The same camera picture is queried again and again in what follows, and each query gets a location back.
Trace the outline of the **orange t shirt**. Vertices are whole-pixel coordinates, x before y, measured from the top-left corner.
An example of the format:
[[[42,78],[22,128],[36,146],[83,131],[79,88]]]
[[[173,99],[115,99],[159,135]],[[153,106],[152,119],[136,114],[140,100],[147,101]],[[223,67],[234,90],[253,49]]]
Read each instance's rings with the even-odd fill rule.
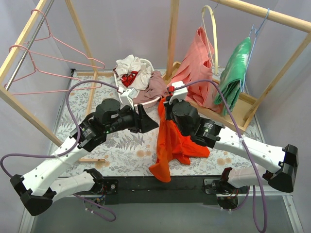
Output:
[[[195,144],[189,136],[182,136],[172,121],[166,120],[165,98],[158,106],[160,117],[156,154],[157,161],[149,167],[149,171],[161,182],[171,181],[169,162],[176,159],[184,165],[190,165],[191,157],[207,158],[210,151],[207,147]]]

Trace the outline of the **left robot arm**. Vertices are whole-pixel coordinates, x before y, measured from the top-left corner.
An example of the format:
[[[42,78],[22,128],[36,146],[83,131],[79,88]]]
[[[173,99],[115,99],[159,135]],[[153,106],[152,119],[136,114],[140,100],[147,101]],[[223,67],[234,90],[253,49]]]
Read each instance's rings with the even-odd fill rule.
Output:
[[[123,130],[147,133],[157,127],[158,123],[147,115],[143,105],[122,107],[116,99],[105,99],[52,155],[30,172],[14,175],[10,183],[32,216],[45,212],[57,200],[78,192],[99,194],[107,186],[102,174],[94,168],[69,178],[60,179],[59,176],[103,144],[108,134]]]

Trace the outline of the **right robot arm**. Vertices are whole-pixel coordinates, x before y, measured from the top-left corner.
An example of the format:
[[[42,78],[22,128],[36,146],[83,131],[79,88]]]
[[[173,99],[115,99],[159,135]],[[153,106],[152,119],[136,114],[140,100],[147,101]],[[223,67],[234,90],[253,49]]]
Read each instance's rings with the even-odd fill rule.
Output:
[[[195,107],[186,101],[164,101],[165,117],[196,145],[223,150],[248,159],[250,168],[225,168],[218,180],[220,188],[231,193],[236,188],[269,185],[281,192],[291,193],[298,168],[298,148],[268,145],[236,132],[211,119],[200,117]]]

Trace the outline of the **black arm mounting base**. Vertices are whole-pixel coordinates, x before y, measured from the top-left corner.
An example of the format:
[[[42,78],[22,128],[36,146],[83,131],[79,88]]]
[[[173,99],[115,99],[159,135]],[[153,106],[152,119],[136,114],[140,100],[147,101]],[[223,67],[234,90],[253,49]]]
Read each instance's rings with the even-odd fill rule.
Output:
[[[105,177],[95,190],[80,192],[98,195],[100,204],[202,203],[224,209],[238,207],[238,194],[244,190],[225,192],[217,181],[220,176],[172,176],[168,183],[155,177]]]

